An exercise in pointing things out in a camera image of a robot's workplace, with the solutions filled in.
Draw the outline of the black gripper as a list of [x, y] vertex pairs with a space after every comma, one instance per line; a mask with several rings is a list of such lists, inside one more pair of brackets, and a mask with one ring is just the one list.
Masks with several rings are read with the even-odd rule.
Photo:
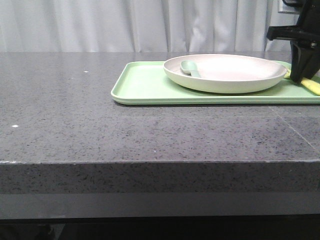
[[301, 83], [303, 78], [312, 79], [320, 70], [320, 1], [305, 0], [299, 6], [296, 25], [270, 26], [266, 34], [270, 41], [291, 41], [290, 79], [295, 83]]

